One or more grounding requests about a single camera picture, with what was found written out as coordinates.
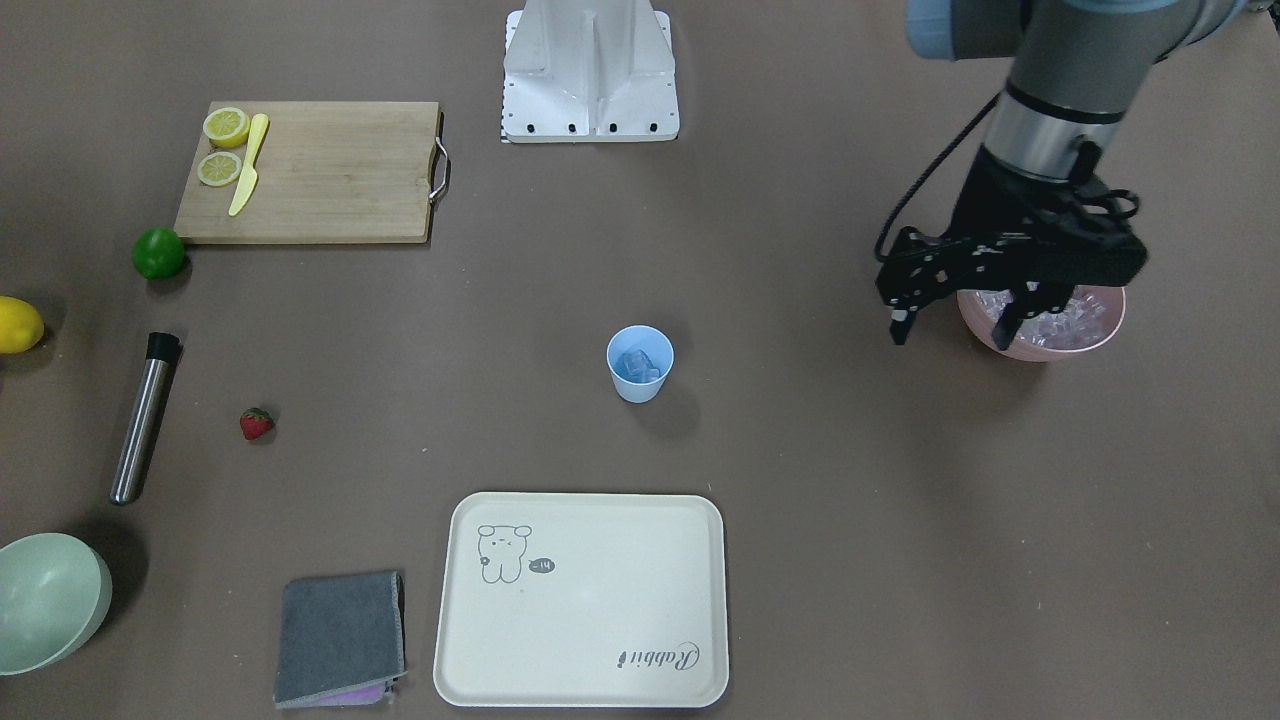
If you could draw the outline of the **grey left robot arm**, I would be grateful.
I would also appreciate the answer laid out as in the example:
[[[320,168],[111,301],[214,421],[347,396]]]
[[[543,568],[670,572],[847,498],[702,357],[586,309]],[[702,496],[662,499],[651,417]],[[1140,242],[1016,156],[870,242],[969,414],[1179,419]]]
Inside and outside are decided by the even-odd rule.
[[[1140,201],[1107,186],[1098,164],[1151,69],[1217,33],[1243,1],[910,1],[906,36],[925,59],[1007,58],[1004,87],[946,231],[887,220],[876,278],[890,334],[963,291],[1010,293],[989,341],[1006,350],[1029,320],[1066,309],[1082,286],[1121,288],[1147,247]]]

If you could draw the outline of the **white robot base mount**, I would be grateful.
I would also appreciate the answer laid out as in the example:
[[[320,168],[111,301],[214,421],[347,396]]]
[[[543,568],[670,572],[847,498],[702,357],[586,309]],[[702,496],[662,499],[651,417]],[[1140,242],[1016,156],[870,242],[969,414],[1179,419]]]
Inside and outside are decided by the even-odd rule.
[[[504,23],[500,138],[640,143],[678,137],[672,23],[649,1],[527,1]]]

